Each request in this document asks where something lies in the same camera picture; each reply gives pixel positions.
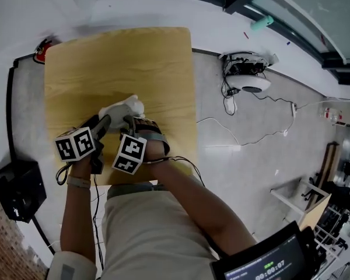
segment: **green object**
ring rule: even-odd
[[[259,21],[252,23],[250,28],[254,31],[260,30],[265,26],[271,25],[274,22],[274,18],[272,16],[265,16]]]
[[[265,269],[268,269],[270,266],[272,266],[274,264],[274,262],[273,261],[271,261],[270,263],[268,263],[268,264],[266,264],[265,266],[264,266],[264,268]]]

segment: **cable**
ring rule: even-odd
[[[96,226],[96,215],[97,215],[97,211],[99,209],[100,195],[99,195],[99,191],[97,189],[96,175],[95,174],[93,175],[93,181],[94,181],[94,184],[95,184],[94,186],[96,188],[96,193],[97,193],[97,205],[96,205],[95,213],[93,215],[92,222],[93,222],[93,225],[95,226],[94,229],[95,229],[95,232],[96,232],[97,247],[99,249],[99,259],[100,259],[101,269],[104,270],[104,258],[103,258],[103,253],[101,251],[100,240],[99,240],[99,233],[97,231],[97,226]]]
[[[198,177],[199,177],[199,180],[200,180],[201,184],[206,188],[206,186],[205,186],[205,184],[204,184],[204,181],[202,180],[201,173],[200,173],[200,171],[198,170],[197,166],[196,166],[194,163],[192,163],[191,161],[189,161],[189,160],[188,160],[187,158],[185,158],[184,156],[175,156],[175,157],[171,157],[170,159],[173,160],[173,161],[175,161],[175,162],[176,162],[176,161],[183,160],[183,161],[186,161],[186,162],[190,163],[190,164],[193,166],[194,170],[196,171],[196,173],[197,173],[197,175],[198,175]]]
[[[234,114],[236,113],[236,103],[235,103],[235,97],[234,96],[232,96],[232,100],[233,100],[233,112],[232,113],[228,113],[228,111],[227,111],[227,108],[226,108],[226,103],[225,103],[225,100],[226,99],[230,99],[231,97],[224,97],[223,98],[223,106],[224,106],[224,110],[226,111],[226,113],[228,114],[228,115],[230,115],[230,116],[234,116]]]
[[[222,78],[223,78],[223,82],[222,82],[222,86],[220,87],[220,92],[223,96],[223,106],[224,106],[224,110],[226,111],[226,113],[230,116],[233,116],[236,113],[236,103],[235,103],[235,97],[233,95],[229,95],[226,94],[228,92],[228,90],[232,90],[231,86],[228,84],[227,82],[227,77],[226,77],[226,67],[228,66],[229,63],[231,63],[232,60],[229,60],[227,63],[224,64],[224,68],[223,68],[223,72],[222,72]],[[227,108],[226,108],[226,99],[232,99],[233,100],[233,113],[228,113],[227,112]]]
[[[240,144],[239,144],[239,141],[238,141],[237,138],[234,136],[234,134],[232,133],[232,131],[231,131],[229,128],[226,128],[224,125],[222,125],[218,120],[216,120],[216,119],[213,118],[213,117],[207,117],[207,118],[201,119],[201,120],[197,121],[196,124],[199,124],[199,123],[201,123],[201,122],[203,122],[203,121],[205,121],[205,120],[208,120],[208,119],[215,120],[222,128],[225,128],[227,131],[229,131],[229,133],[232,135],[232,137],[233,137],[233,139],[236,141],[236,143],[237,143],[238,145],[240,145]]]
[[[273,100],[274,102],[276,101],[278,101],[278,100],[283,100],[283,101],[285,101],[285,102],[287,102],[287,103],[292,103],[292,104],[294,104],[294,105],[296,105],[297,106],[297,104],[296,103],[294,103],[294,102],[292,102],[291,100],[285,100],[285,99],[282,99],[281,97],[280,98],[278,98],[278,99],[273,99],[271,96],[265,96],[265,97],[258,97],[255,93],[251,93],[253,96],[255,96],[258,100],[265,100],[265,99],[271,99],[271,100]]]
[[[50,246],[52,246],[53,244],[55,244],[55,243],[59,243],[60,242],[60,240],[55,240],[53,243],[51,243],[50,245],[48,245],[47,247],[49,248]]]
[[[258,97],[258,96],[256,96],[254,93],[253,93],[253,95],[257,98],[257,99],[259,99],[259,100],[264,100],[264,99],[267,99],[267,98],[269,98],[269,99],[271,99],[271,100],[273,100],[274,102],[275,101],[278,101],[278,100],[283,100],[283,101],[285,101],[285,102],[288,102],[288,103],[293,103],[292,101],[290,101],[290,100],[285,100],[285,99],[273,99],[272,97],[270,97],[270,96],[266,96],[266,97],[262,97],[262,98],[260,98],[260,97]],[[315,104],[321,104],[321,103],[326,103],[326,102],[349,102],[350,103],[350,100],[340,100],[340,99],[338,99],[338,100],[323,100],[323,101],[318,101],[318,102],[315,102],[315,103],[307,103],[307,104],[305,104],[305,105],[303,105],[303,106],[300,106],[300,107],[297,107],[297,104],[296,103],[293,103],[296,107],[297,107],[297,111],[298,110],[300,110],[300,109],[302,109],[302,108],[305,108],[305,107],[307,107],[307,106],[311,106],[311,105],[315,105]],[[255,141],[255,142],[249,142],[249,143],[245,143],[245,144],[239,144],[239,142],[238,142],[238,140],[236,139],[236,137],[235,137],[235,135],[232,133],[232,131],[230,130],[230,129],[228,129],[228,128],[226,128],[224,125],[222,125],[217,119],[215,119],[215,118],[213,118],[213,117],[207,117],[207,118],[204,118],[204,119],[201,119],[201,120],[199,120],[199,121],[197,121],[197,124],[198,123],[201,123],[201,122],[203,122],[203,121],[205,121],[205,120],[208,120],[208,119],[213,119],[213,120],[215,120],[221,127],[223,127],[223,128],[225,128],[227,131],[229,131],[230,132],[230,134],[232,135],[232,137],[234,138],[234,140],[237,142],[237,144],[238,145],[240,145],[240,146],[246,146],[246,145],[250,145],[250,144],[257,144],[257,143],[259,143],[260,141],[262,141],[264,138],[266,138],[266,137],[271,137],[271,136],[274,136],[274,135],[276,135],[276,134],[284,134],[284,133],[286,133],[286,132],[288,132],[289,131],[289,129],[292,127],[292,125],[294,124],[294,122],[295,122],[295,118],[293,117],[293,121],[292,121],[292,123],[290,124],[290,126],[286,129],[286,130],[284,130],[284,131],[277,131],[277,132],[274,132],[273,134],[266,134],[266,135],[264,135],[261,139],[259,139],[259,140],[257,140],[257,141]]]
[[[104,193],[102,193],[99,197],[105,195],[105,193],[106,193],[106,191],[105,191]],[[91,200],[91,203],[92,203],[93,201],[97,200],[97,198],[98,198],[98,197],[96,197],[94,200]]]
[[[62,186],[64,183],[66,183],[66,180],[68,178],[68,173],[69,173],[69,168],[71,167],[72,163],[68,163],[66,164],[64,167],[60,168],[57,173],[56,173],[56,182],[57,184],[59,184],[60,186]],[[59,181],[59,177],[61,175],[62,172],[65,172],[65,176],[62,179],[62,181]]]
[[[184,156],[169,156],[169,157],[164,157],[164,158],[161,157],[160,159],[156,159],[156,160],[153,160],[153,161],[150,161],[150,162],[143,162],[143,164],[155,164],[155,163],[160,163],[160,162],[164,162],[164,161],[167,161],[167,160],[173,160],[174,162],[183,160],[183,161],[186,161],[186,162],[190,163],[193,166],[194,171],[197,173],[200,182],[202,183],[202,185],[204,187],[206,187],[205,184],[204,184],[204,181],[202,180],[201,173],[198,170],[197,166],[194,163],[192,163],[191,161],[189,161]]]
[[[316,103],[307,103],[307,104],[305,104],[303,106],[298,107],[297,110],[305,108],[307,106],[312,106],[312,105],[315,105],[315,104],[321,104],[321,103],[327,103],[327,102],[350,103],[350,100],[341,100],[341,99],[337,99],[337,100],[322,100],[322,101],[318,101]]]
[[[43,64],[43,65],[45,65],[45,63],[36,60],[36,58],[35,58],[35,57],[36,57],[36,54],[37,54],[37,53],[34,53],[34,54],[33,54],[33,61],[36,62],[36,63],[38,63],[38,64]]]
[[[289,129],[291,128],[291,126],[294,124],[294,121],[295,121],[295,118],[293,117],[292,123],[291,123],[290,126],[289,126],[286,130],[284,130],[284,131],[276,131],[276,132],[274,132],[274,133],[272,133],[272,134],[266,134],[266,135],[264,135],[261,139],[259,139],[258,141],[249,142],[249,143],[245,143],[245,144],[241,144],[241,146],[246,146],[246,145],[250,145],[250,144],[257,144],[258,142],[262,141],[262,140],[263,140],[264,138],[266,138],[266,137],[271,137],[271,136],[274,136],[274,135],[276,135],[276,134],[284,134],[284,133],[286,133],[286,132],[289,131]]]

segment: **gray floor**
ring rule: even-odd
[[[216,57],[194,54],[198,121],[206,117],[217,119],[234,133],[240,144],[290,126],[293,118],[289,103],[258,100],[246,92],[236,96],[237,113],[227,115],[220,94],[220,65]],[[272,85],[259,96],[281,97],[299,106],[322,100],[319,94],[294,81],[271,72],[265,74]],[[44,66],[30,59],[20,61],[12,95],[15,147],[22,157],[39,162],[47,200],[36,217],[49,241],[56,242],[53,246],[59,250],[57,240],[66,186],[58,186],[54,179],[54,155],[46,131],[43,101]],[[270,188],[313,175],[320,169],[326,144],[335,138],[335,127],[319,117],[318,106],[299,110],[286,136],[276,134],[241,148],[214,120],[198,124],[198,165],[206,186],[231,206],[258,239],[279,230],[288,211],[270,194]],[[98,217],[102,215],[101,206]]]

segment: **black box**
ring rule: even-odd
[[[37,162],[16,160],[0,170],[0,203],[11,220],[29,223],[45,191]]]

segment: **digital display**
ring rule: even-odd
[[[260,258],[224,274],[226,280],[290,280],[306,267],[295,235]]]

